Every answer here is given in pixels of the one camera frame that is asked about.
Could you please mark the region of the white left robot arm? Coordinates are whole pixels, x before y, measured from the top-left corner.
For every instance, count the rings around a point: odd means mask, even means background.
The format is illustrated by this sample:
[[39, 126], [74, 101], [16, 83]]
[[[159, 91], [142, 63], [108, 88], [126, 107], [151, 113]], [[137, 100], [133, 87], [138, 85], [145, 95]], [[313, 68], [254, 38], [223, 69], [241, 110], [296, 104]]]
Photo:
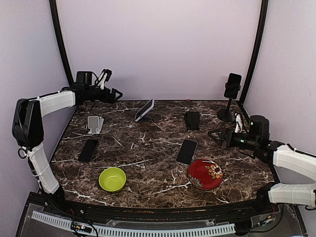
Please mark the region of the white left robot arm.
[[14, 112], [12, 135], [27, 158], [40, 188], [49, 195], [63, 194], [63, 188], [55, 178], [44, 150], [42, 119], [54, 112], [71, 108], [84, 102], [115, 103], [123, 96], [116, 89], [90, 86], [65, 89], [30, 99], [19, 99]]

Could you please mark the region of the white folding phone stand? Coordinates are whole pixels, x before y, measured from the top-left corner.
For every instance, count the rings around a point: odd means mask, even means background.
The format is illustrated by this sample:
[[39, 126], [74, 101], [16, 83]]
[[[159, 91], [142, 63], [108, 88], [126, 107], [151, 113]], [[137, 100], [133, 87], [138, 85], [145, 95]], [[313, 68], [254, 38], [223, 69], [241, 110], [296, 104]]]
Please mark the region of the white folding phone stand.
[[104, 119], [99, 116], [89, 116], [87, 118], [88, 134], [100, 134]]

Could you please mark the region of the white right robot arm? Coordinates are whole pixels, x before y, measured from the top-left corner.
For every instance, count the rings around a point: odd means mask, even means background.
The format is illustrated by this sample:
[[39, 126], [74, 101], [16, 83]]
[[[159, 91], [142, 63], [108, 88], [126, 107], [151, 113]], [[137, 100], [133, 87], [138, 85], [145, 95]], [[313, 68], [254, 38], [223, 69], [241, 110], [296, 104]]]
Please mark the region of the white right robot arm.
[[[221, 128], [209, 131], [207, 135], [219, 146], [236, 147], [253, 152], [253, 157], [275, 167], [286, 168], [311, 180], [316, 180], [315, 155], [300, 151], [289, 144], [271, 141], [269, 135], [241, 133]], [[271, 203], [287, 203], [316, 207], [316, 184], [283, 184], [271, 182], [259, 190], [253, 201], [252, 210], [263, 214]]]

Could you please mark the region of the purple phone dark screen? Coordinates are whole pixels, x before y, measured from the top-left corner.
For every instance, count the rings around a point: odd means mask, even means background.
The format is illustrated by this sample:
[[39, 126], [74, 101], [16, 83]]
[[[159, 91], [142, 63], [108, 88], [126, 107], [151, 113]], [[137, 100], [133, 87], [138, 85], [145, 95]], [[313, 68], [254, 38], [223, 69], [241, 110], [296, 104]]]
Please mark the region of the purple phone dark screen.
[[88, 139], [79, 155], [78, 161], [90, 163], [99, 144], [98, 140]]

